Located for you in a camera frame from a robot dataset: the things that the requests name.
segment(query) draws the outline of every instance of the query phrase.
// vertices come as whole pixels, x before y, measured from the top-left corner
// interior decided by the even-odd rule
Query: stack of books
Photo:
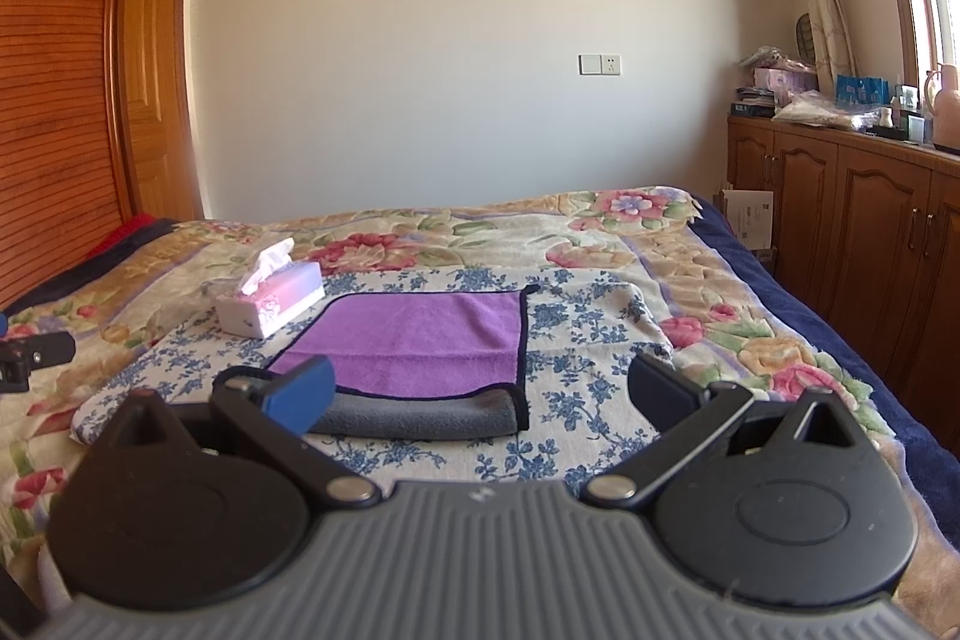
[[[776,113],[774,92],[767,88],[737,88],[730,114],[738,118],[771,118]]]

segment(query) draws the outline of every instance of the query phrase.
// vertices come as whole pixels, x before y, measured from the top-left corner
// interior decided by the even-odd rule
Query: wooden door
[[[833,223],[837,145],[778,130],[773,170],[776,280],[816,309]]]
[[[727,139],[727,179],[733,188],[767,191],[774,151],[773,129],[731,122]]]
[[[139,212],[199,216],[184,76],[184,0],[123,0],[127,131]]]
[[[820,310],[886,377],[920,266],[930,170],[840,148]]]
[[[920,241],[920,279],[908,322],[919,328],[896,345],[893,389],[906,408],[957,453],[960,377],[956,365],[960,301],[960,180],[933,175],[930,210]]]

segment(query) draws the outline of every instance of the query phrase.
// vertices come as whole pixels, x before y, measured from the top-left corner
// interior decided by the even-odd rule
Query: blue flower pattern
[[[531,428],[513,437],[463,442],[387,441],[309,435],[315,447],[385,490],[396,480],[564,480],[577,492],[592,475],[640,450],[656,435],[634,409],[627,369],[640,351],[669,360],[640,290],[596,269],[407,269],[325,279],[328,296],[269,339],[225,335],[213,310],[171,330],[83,405],[75,431],[91,441],[133,387],[168,402],[208,398],[231,365],[264,366],[335,298],[355,292],[517,290],[527,297],[525,377]]]

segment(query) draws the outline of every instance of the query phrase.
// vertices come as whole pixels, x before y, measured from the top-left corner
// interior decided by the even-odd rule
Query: gray ribbed panel
[[[681,578],[644,525],[560,482],[402,483],[386,503],[323,520],[260,589],[182,614],[80,598],[43,640],[906,640],[888,603],[775,616]]]

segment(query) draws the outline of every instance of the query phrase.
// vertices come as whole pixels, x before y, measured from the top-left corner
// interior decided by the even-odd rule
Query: wall switch plate
[[[602,74],[603,68],[599,55],[581,55],[580,56],[581,74]]]
[[[620,56],[619,55],[601,55],[602,60],[601,71],[603,74],[619,74],[620,73]]]

